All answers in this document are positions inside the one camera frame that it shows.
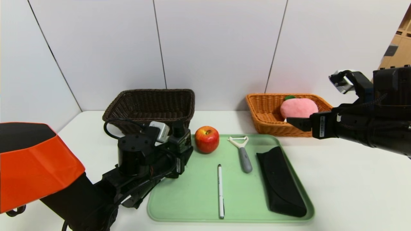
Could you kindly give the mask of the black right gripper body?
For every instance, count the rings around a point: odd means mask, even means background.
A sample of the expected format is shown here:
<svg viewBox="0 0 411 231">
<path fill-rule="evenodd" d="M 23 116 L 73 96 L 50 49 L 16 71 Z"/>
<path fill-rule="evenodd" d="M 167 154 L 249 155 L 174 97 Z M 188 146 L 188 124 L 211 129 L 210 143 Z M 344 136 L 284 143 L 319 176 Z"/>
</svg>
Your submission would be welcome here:
<svg viewBox="0 0 411 231">
<path fill-rule="evenodd" d="M 341 104 L 330 111 L 310 116 L 312 136 L 316 139 L 340 138 L 369 145 L 371 117 L 353 104 Z"/>
</svg>

